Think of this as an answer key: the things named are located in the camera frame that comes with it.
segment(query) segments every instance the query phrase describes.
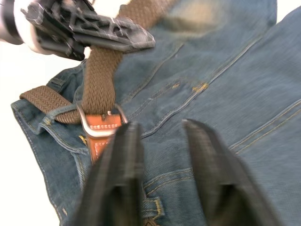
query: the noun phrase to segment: leather belt tab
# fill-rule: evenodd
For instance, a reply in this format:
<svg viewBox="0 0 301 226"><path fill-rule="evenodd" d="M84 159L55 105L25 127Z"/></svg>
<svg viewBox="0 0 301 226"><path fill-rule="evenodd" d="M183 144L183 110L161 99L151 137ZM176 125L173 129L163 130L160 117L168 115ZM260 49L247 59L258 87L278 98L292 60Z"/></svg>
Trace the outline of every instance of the leather belt tab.
<svg viewBox="0 0 301 226"><path fill-rule="evenodd" d="M81 124L87 136L87 143L90 149L91 160L94 164L102 155L103 150L110 141L110 137L115 134L122 123L127 123L127 119L122 109L115 105L119 114L108 112L104 115L86 115L81 107L81 102L77 104L80 114Z"/></svg>

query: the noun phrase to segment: brown woven belt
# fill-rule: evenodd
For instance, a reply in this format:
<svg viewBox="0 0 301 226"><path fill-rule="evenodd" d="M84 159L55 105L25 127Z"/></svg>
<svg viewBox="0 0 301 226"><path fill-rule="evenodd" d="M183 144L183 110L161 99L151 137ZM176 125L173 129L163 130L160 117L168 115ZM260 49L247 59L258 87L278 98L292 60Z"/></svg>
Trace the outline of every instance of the brown woven belt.
<svg viewBox="0 0 301 226"><path fill-rule="evenodd" d="M176 1L131 0L128 5L120 9L118 17L128 17L135 24L147 29L153 26ZM105 48L91 47L91 49L87 60L81 104L85 114L103 115L114 108L113 75L123 53ZM47 86L40 86L22 93L20 98L28 100L45 114L72 104ZM55 120L66 124L76 124L80 123L80 116L78 110L73 110L58 115Z"/></svg>

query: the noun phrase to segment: white stitching on leather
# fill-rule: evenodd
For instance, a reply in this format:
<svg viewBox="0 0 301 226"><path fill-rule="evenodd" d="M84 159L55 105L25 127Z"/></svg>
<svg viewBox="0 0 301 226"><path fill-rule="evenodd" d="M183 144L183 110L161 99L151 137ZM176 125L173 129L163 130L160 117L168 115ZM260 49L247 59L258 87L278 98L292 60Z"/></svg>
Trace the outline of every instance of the white stitching on leather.
<svg viewBox="0 0 301 226"><path fill-rule="evenodd" d="M98 156L98 150L97 150L97 147L98 147L98 146L107 145L107 144L108 144L108 142L95 143L94 147L95 147L95 151L96 151L96 156Z"/></svg>
<svg viewBox="0 0 301 226"><path fill-rule="evenodd" d="M110 125L91 125L91 129L107 129L107 128L116 128L118 127L117 124L110 124Z"/></svg>

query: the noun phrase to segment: seam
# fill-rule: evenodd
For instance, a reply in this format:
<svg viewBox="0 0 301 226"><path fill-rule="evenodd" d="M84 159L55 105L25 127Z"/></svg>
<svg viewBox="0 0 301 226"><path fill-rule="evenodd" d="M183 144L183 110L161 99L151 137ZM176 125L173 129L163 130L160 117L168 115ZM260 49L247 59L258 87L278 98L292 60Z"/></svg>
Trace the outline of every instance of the seam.
<svg viewBox="0 0 301 226"><path fill-rule="evenodd" d="M60 141L62 147L66 148L67 150L69 150L69 151L71 151L71 152L77 153L77 154L84 154L84 155L87 155L86 152L84 152L84 151L78 151L76 148L73 148L70 144L64 142L64 141L58 136L58 134L57 134L56 132L54 132L54 130L51 129L51 127L49 127L49 126L43 126L43 124L41 125L41 127L43 127L44 129L47 128L48 130L46 129L46 131L48 131L48 133L52 132L52 135L54 135L54 136L53 136L54 140Z"/></svg>
<svg viewBox="0 0 301 226"><path fill-rule="evenodd" d="M80 90L83 90L84 80L85 80L85 78L84 78L84 76L85 76L85 70L84 70L84 68L83 68L83 65L81 65L81 71L82 71L82 74L83 74L82 82L81 82L81 84L76 88L76 90L75 90L75 92L74 92L73 102L74 102L74 101L77 102L77 101L80 100L80 99L79 99L79 91L80 91Z"/></svg>
<svg viewBox="0 0 301 226"><path fill-rule="evenodd" d="M138 115L139 115L139 114L140 114L140 113L141 113L141 112L142 112L142 111L150 104L150 102L152 102L153 100L155 100L155 99L157 99L158 97L160 97L161 95L165 94L165 93L166 93L167 91L169 91L170 89L176 89L176 88L178 88L181 82L186 82L187 84L190 84L190 83L192 83L193 81L190 81L190 80L185 79L185 78L178 78L178 79L175 79L174 81L168 83L167 85L165 85L164 87L162 87L160 90L158 90L157 92L155 92L154 94L152 94L150 98L146 99L146 100L140 105L140 107L138 107L138 109L136 109L135 111L133 111L132 113L130 113L130 114L128 115L129 120L131 120L131 119L137 117L137 116L138 116ZM139 113L138 113L137 115L131 117L133 114L135 114L135 113L136 113L139 109L141 109L142 107L143 107L143 109L140 110Z"/></svg>
<svg viewBox="0 0 301 226"><path fill-rule="evenodd" d="M186 172L191 172L191 168L190 169L187 169L185 171L181 171L181 172L176 172L176 173L172 173L172 174L169 174L169 175L163 175L163 176L160 176L158 178L156 178L155 180L153 180L150 184L147 184L146 186L144 186L144 189L146 189L147 187L151 186L152 184L154 184L156 181L162 179L162 178L166 178L166 177L170 177L170 176L174 176L174 175L178 175L178 174L182 174L182 173L186 173Z"/></svg>
<svg viewBox="0 0 301 226"><path fill-rule="evenodd" d="M273 124L275 121L277 121L279 118L281 118L283 115L285 115L286 113L288 113L290 110L292 110L293 108L295 108L297 105L299 105L301 103L301 101L299 101L298 103L296 103L294 106L290 107L289 109L287 109L284 113L282 113L281 115L279 115L277 118L275 118L274 120L272 120L269 124L265 125L264 127L262 127L259 131L256 131L255 133L251 134L249 137L247 137L246 139L244 139L243 141L239 142L238 144L234 145L231 150L233 150L234 148L236 148L237 146L243 144L245 141L249 140L251 137L253 137L254 135L256 135L257 133L259 133L260 131L262 131L263 129L267 128L269 125Z"/></svg>
<svg viewBox="0 0 301 226"><path fill-rule="evenodd" d="M57 205L55 204L55 202L53 201L53 199L52 199L51 196L50 196L49 183L48 183L48 180L47 180L46 172L45 172L45 170L43 169L42 164L41 164L41 162L40 162L39 159L38 159L38 155L37 155L37 152L36 152L36 150L35 150L35 148L34 148L33 142L32 142L32 140L30 139L28 133L26 132L26 129L24 128L23 123L21 122L21 120L20 120L18 117L17 117L17 121L19 121L20 126L21 126L23 132L26 134L26 138L28 139L31 148L32 148L33 152L35 153L36 160L37 160L37 162L38 162L38 164L39 164L39 166L40 166L40 168L41 168L41 170L42 170L42 172L43 172L44 179L45 179L45 183L46 183L46 190L47 190L48 198L49 198L51 204L54 206L54 209L55 209L57 215L59 216L60 220L62 221L63 218L62 218L60 212L58 211L58 207L57 207Z"/></svg>
<svg viewBox="0 0 301 226"><path fill-rule="evenodd" d="M24 119L25 116L22 114L22 112L17 111L17 107L15 106L15 111L16 113L20 114ZM33 131L37 132L37 130L35 128L32 127L31 124L27 123L26 125L28 125ZM51 127L45 125L43 126L43 124L40 122L39 126L41 126L42 128L44 128L52 137L54 140L59 141L62 147L64 147L65 149L67 149L68 151L74 152L74 153L79 153L79 154L85 154L87 155L86 152L84 151L78 151L76 148L73 148L70 144L66 143L65 141L63 141L56 132L54 132L54 130L51 129Z"/></svg>
<svg viewBox="0 0 301 226"><path fill-rule="evenodd" d="M209 84L214 82L221 74L223 74L226 70L228 70L232 65L234 65L255 43L257 43L260 39L262 39L262 35L258 38L255 38L252 42L250 42L233 60L228 60L226 63L222 64L218 67L211 75L211 80Z"/></svg>
<svg viewBox="0 0 301 226"><path fill-rule="evenodd" d="M76 154L76 158L77 158L78 161L79 161L79 171L80 171L80 174L79 174L79 181L81 181L81 179L80 179L80 178L81 178L81 175L82 175L82 179L83 179L83 184L80 185L80 187L81 187L81 189L82 189L83 186L84 186L84 184L85 184L85 181L86 181L86 179L85 179L85 173L84 173L84 168L83 168L82 162L81 162L81 160L80 160L78 154Z"/></svg>
<svg viewBox="0 0 301 226"><path fill-rule="evenodd" d="M62 211L64 212L64 214L65 214L66 216L68 216L68 213L67 213L67 211L65 210L64 207L62 208Z"/></svg>
<svg viewBox="0 0 301 226"><path fill-rule="evenodd" d="M64 80L61 80L61 79L58 79L58 78L52 78L51 80L50 80L50 82L51 83L53 83L53 84L55 84L55 85L57 85L57 86L62 86L62 85L64 85L64 83L65 83L65 81Z"/></svg>
<svg viewBox="0 0 301 226"><path fill-rule="evenodd" d="M170 117L172 117L173 115L175 115L176 113L181 111L183 108L188 106L188 104L190 104L190 102L193 99L195 99L199 94L201 94L207 88L208 88L208 86L202 86L202 88L200 88L200 90L198 90L197 92L194 92L194 93L192 92L192 95L189 98L187 98L182 104L180 104L178 107L169 111L169 113L167 113L165 116L163 116L162 120L160 120L152 129L142 133L141 139L144 139L144 138L154 134L160 128L160 126L163 125L163 123L165 123Z"/></svg>
<svg viewBox="0 0 301 226"><path fill-rule="evenodd" d="M155 212L157 212L158 210L142 210L142 212L148 212L148 211L155 211Z"/></svg>
<svg viewBox="0 0 301 226"><path fill-rule="evenodd" d="M246 147L244 147L243 149L239 150L236 152L236 154L241 153L243 150L245 150L246 148L248 148L249 146L251 146L252 144L256 143L258 140L260 140L261 138L263 138L265 135L269 134L270 132L274 131L275 129L277 129L278 127L282 126L284 123L286 123L288 120L290 120L291 118L293 118L294 116L298 115L298 113L301 112L301 109L296 111L293 115L291 115L290 117L288 117L286 120L284 120L282 123L280 123L279 125L277 125L276 127L274 127L273 129L271 129L270 131L266 132L265 134L263 134L261 137L255 139L253 142L251 142L250 144L248 144Z"/></svg>
<svg viewBox="0 0 301 226"><path fill-rule="evenodd" d="M168 89L166 89L164 92L162 92L161 94L159 94L158 96L152 98L151 100L147 99L136 111L134 111L131 115L133 115L135 112L137 112L147 101L149 101L147 103L147 105L141 109L141 111L139 111L137 114L135 114L133 117L129 117L129 120L132 120L133 118L137 117L138 115L140 115L140 113L150 104L153 102L153 100L156 100L157 98L159 98L160 96L162 96L163 94L167 93L169 90L173 89L173 87L169 87Z"/></svg>
<svg viewBox="0 0 301 226"><path fill-rule="evenodd" d="M59 74L57 74L54 78L52 78L52 79L59 79L59 80L62 80L61 78L63 78L63 77L65 78L65 79L63 79L64 83L61 86L59 86L59 89L56 89L56 92L60 94L62 92L62 90L65 89L65 87L69 85L69 81L72 79L72 77L74 77L75 74L78 74L81 71L82 71L82 66L80 64L73 68L64 69Z"/></svg>
<svg viewBox="0 0 301 226"><path fill-rule="evenodd" d="M154 217L154 220L157 219L158 217L160 217L161 216L161 212L162 212L158 200L155 201L155 204L156 204L156 207L157 207L157 210L158 210L158 214Z"/></svg>
<svg viewBox="0 0 301 226"><path fill-rule="evenodd" d="M130 92L127 97L125 97L123 100L120 101L120 105L125 104L130 99L132 99L134 96L136 96L149 82L152 80L152 78L156 75L157 71L163 66L164 63L166 63L168 60L170 60L172 57L174 57L177 52L180 50L180 48L184 45L184 43L181 43L178 47L175 48L174 52L171 53L170 56L159 62L153 69L152 73L150 74L150 77L148 77L141 85L138 86L134 91Z"/></svg>
<svg viewBox="0 0 301 226"><path fill-rule="evenodd" d="M49 123L51 124L59 116L66 115L66 114L74 112L76 110L77 109L76 109L76 105L75 104L70 104L70 105L67 105L67 106L58 107L58 108L56 108L56 109L51 110L50 112L48 112L43 120L44 121L48 120Z"/></svg>
<svg viewBox="0 0 301 226"><path fill-rule="evenodd" d="M166 185L166 184L169 184L169 183L172 183L172 182L175 182L175 181L191 179L191 178L193 178L193 177L179 178L179 179L167 181L167 182L165 182L165 183L160 184L159 186L157 186L156 188L154 188L153 190L151 190L150 192L148 192L146 195L149 195L149 194L151 194L151 193L157 191L160 187L162 187L162 186L164 186L164 185Z"/></svg>

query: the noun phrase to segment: faded denim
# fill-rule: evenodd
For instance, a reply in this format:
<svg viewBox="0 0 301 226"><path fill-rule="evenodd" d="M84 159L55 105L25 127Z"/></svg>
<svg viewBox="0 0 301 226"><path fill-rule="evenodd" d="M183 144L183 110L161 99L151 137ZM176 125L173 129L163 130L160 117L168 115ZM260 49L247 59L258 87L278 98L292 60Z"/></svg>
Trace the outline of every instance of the faded denim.
<svg viewBox="0 0 301 226"><path fill-rule="evenodd" d="M301 222L301 8L276 23L276 0L182 0L150 32L154 49L125 56L117 103L143 128L143 216L204 226L181 120L218 131L250 168L286 226ZM48 86L74 105L43 114L12 104L64 225L91 166L81 125L54 121L82 97L85 61Z"/></svg>

